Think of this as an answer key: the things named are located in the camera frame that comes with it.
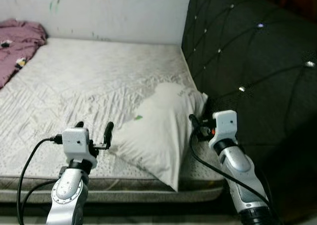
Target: tufted headboard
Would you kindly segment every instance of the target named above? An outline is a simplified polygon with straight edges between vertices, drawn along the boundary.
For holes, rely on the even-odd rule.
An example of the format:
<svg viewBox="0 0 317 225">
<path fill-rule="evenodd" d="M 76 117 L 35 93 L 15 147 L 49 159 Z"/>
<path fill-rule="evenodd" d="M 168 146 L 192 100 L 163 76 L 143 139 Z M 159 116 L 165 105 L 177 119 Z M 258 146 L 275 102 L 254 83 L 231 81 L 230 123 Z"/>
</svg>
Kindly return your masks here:
<svg viewBox="0 0 317 225">
<path fill-rule="evenodd" d="M 266 0 L 190 0 L 182 50 L 257 162 L 317 114 L 317 25 Z"/>
</svg>

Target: mattress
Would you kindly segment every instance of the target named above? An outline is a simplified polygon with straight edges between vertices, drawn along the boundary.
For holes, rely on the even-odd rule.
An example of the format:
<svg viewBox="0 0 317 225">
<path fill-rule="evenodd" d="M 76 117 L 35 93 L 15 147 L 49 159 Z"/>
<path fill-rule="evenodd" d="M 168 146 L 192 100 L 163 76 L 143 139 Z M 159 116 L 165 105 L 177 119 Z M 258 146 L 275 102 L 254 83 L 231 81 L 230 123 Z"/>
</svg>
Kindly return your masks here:
<svg viewBox="0 0 317 225">
<path fill-rule="evenodd" d="M 82 120 L 100 143 L 108 121 L 120 128 L 162 82 L 195 87 L 179 46 L 49 38 L 0 90 L 0 202 L 15 201 L 21 170 L 38 141 Z M 206 144 L 197 150 L 216 163 Z M 215 199 L 222 190 L 222 177 L 189 153 L 177 193 L 108 151 L 97 159 L 90 202 L 196 202 Z M 22 194 L 57 178 L 65 160 L 61 145 L 43 144 L 25 173 Z M 30 202 L 50 201 L 50 187 L 30 197 Z"/>
</svg>

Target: wrinkled sheet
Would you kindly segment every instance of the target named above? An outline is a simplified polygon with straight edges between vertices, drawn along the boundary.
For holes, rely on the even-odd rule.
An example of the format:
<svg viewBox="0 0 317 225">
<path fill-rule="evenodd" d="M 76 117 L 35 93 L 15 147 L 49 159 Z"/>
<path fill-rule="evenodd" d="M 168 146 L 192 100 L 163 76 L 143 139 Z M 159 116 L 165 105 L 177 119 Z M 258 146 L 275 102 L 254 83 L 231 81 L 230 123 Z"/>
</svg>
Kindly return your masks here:
<svg viewBox="0 0 317 225">
<path fill-rule="evenodd" d="M 0 90 L 0 179 L 19 177 L 37 142 L 80 120 L 93 141 L 102 142 L 107 122 L 120 128 L 161 82 L 195 87 L 179 46 L 48 38 Z M 206 150 L 202 155 L 211 158 Z M 56 178 L 65 161 L 62 145 L 47 142 L 25 177 Z M 154 179 L 108 151 L 100 152 L 90 178 Z M 184 161 L 181 178 L 222 179 L 192 157 Z"/>
<path fill-rule="evenodd" d="M 39 23 L 9 19 L 0 22 L 0 89 L 18 72 L 36 50 L 45 44 L 46 34 Z"/>
</svg>

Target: white pillow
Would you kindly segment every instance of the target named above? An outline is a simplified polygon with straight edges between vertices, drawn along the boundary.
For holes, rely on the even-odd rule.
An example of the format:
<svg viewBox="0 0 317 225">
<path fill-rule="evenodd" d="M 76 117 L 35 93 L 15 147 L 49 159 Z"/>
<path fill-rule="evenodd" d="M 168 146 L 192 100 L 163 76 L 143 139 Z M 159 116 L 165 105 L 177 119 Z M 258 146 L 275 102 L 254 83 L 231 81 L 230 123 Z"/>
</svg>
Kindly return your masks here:
<svg viewBox="0 0 317 225">
<path fill-rule="evenodd" d="M 135 111 L 133 120 L 114 130 L 110 151 L 178 190 L 178 177 L 192 131 L 188 115 L 200 117 L 207 95 L 175 83 L 161 83 Z"/>
</svg>

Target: purple cloth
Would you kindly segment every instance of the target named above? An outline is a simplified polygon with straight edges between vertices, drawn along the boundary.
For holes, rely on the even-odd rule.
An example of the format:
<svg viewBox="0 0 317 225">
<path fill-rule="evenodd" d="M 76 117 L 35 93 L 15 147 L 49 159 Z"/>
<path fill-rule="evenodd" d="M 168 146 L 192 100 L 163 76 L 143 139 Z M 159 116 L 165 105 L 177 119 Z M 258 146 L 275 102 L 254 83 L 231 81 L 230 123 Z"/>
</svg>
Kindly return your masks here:
<svg viewBox="0 0 317 225">
<path fill-rule="evenodd" d="M 20 70 L 16 61 L 32 58 L 36 50 L 46 42 L 46 34 L 39 23 L 9 19 L 0 22 L 0 89 Z"/>
</svg>

